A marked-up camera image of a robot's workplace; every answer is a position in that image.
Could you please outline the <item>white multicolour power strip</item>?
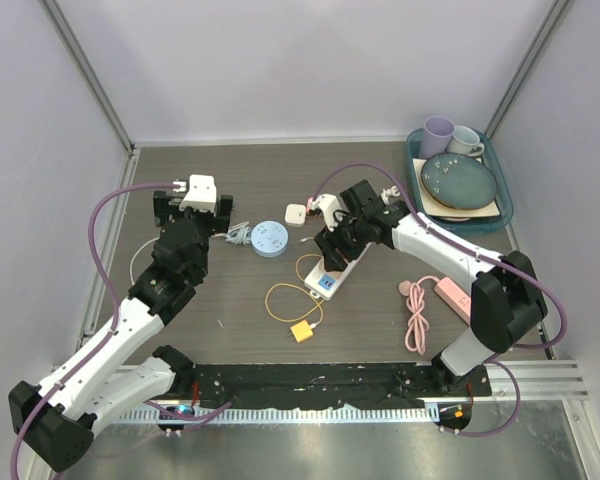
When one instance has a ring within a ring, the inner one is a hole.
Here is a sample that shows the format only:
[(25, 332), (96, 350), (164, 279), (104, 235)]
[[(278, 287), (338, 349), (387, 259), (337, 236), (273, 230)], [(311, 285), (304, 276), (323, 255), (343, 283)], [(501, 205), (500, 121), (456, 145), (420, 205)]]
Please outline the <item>white multicolour power strip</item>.
[[(388, 208), (390, 201), (400, 196), (397, 186), (384, 189), (381, 193), (377, 194), (366, 180), (360, 181), (356, 185), (346, 189), (343, 194), (344, 196), (342, 198), (337, 196), (341, 204), (341, 209), (337, 212), (349, 212), (354, 216), (377, 214), (378, 218), (383, 215), (388, 215), (390, 213)], [(384, 230), (383, 242), (385, 242), (386, 227), (382, 224), (381, 226)], [(310, 290), (310, 293), (314, 297), (326, 301), (331, 300), (371, 245), (373, 245), (373, 243), (367, 244), (359, 251), (358, 254), (355, 255), (355, 260), (352, 261), (343, 272), (326, 271), (321, 254), (321, 259), (304, 279), (305, 286)]]

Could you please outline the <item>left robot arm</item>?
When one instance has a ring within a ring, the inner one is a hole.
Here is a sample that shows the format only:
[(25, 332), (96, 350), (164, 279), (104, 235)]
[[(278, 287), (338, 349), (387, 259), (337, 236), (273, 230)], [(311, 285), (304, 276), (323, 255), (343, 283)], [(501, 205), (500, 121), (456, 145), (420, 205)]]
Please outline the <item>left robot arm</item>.
[(193, 363), (171, 346), (158, 348), (120, 377), (114, 373), (193, 299), (209, 271), (211, 237), (229, 229), (233, 198), (218, 194), (214, 186), (182, 181), (152, 188), (161, 231), (149, 267), (124, 299), (110, 296), (112, 316), (69, 360), (36, 384), (19, 382), (8, 395), (16, 435), (13, 479), (19, 476), (22, 446), (52, 471), (64, 472), (127, 409), (163, 394), (180, 399), (192, 389)]

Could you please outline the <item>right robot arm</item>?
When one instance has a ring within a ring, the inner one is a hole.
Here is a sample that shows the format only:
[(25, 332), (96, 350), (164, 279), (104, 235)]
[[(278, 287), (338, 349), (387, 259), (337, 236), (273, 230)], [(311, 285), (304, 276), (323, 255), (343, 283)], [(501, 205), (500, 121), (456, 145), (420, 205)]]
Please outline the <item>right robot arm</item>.
[(452, 395), (469, 374), (513, 347), (547, 313), (530, 259), (519, 251), (487, 251), (436, 230), (408, 201), (386, 202), (362, 180), (339, 195), (311, 198), (309, 210), (325, 225), (315, 236), (328, 272), (343, 272), (368, 246), (414, 256), (451, 278), (470, 295), (469, 325), (431, 361), (437, 391)]

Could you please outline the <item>white charger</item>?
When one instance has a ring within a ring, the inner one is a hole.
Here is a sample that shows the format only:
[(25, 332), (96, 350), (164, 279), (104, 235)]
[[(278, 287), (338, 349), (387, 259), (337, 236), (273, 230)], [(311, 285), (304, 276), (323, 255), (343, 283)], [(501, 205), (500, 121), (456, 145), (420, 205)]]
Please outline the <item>white charger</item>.
[(305, 205), (288, 204), (285, 209), (284, 222), (288, 226), (301, 227), (305, 224), (307, 209)]

